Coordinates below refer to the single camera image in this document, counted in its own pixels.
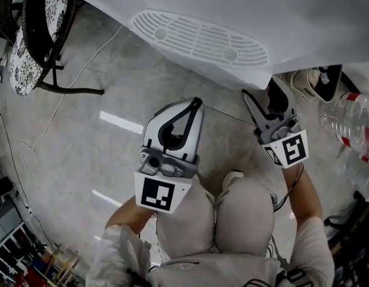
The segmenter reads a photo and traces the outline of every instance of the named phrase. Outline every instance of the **white sleeve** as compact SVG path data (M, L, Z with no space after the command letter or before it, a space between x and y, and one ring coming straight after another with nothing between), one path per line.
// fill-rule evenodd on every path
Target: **white sleeve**
M98 243L86 287L131 286L128 269L144 277L150 268L150 247L127 225L108 227Z
M334 262L320 218L310 218L298 229L291 268L300 268L314 286L332 286Z

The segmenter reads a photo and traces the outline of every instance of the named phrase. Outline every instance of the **person's arm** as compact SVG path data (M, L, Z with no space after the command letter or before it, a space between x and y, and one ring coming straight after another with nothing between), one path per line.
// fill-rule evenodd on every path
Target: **person's arm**
M291 189L301 170L301 164L283 170L288 190ZM322 223L322 208L315 187L305 169L290 193L289 200L297 221L290 266L302 269L306 279L313 282L314 286L332 286L334 263Z
M301 169L302 164L283 169L282 173L288 190L291 189L292 184L300 175ZM305 169L290 193L289 201L297 221L297 229L310 218L322 219L320 199Z
M138 234L153 213L137 206L135 197L115 211L97 244L94 263L86 276L87 287L133 286L130 270L145 276L150 267L150 246Z
M106 228L124 224L138 235L154 212L154 210L136 205L135 196L133 196L112 214Z

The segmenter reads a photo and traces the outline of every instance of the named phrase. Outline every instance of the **floral cushion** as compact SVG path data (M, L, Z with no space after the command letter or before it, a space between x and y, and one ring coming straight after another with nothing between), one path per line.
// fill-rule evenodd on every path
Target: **floral cushion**
M46 0L45 2L48 32L53 41L56 40L56 33L62 25L66 8L67 0ZM16 93L25 96L33 90L41 74L42 67L31 58L23 40L22 28L20 28L10 56L9 76L11 86Z

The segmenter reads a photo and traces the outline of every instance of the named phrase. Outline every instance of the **white plastic vent grate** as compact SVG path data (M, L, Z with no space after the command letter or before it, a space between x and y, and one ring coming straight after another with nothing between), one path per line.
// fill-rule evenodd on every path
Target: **white plastic vent grate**
M154 45L218 66L246 69L269 62L260 42L203 20L144 10L130 20L130 26Z

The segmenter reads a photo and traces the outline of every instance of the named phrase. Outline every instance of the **person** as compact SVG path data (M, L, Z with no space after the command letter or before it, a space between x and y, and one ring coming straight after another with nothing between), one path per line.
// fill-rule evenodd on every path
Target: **person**
M332 286L334 263L317 192L302 164L283 175L293 188L289 200L297 221L289 263L265 258L273 194L232 171L216 200L194 180L173 214L158 213L163 263L152 269L149 246L138 234L154 211L132 197L107 222L86 286Z

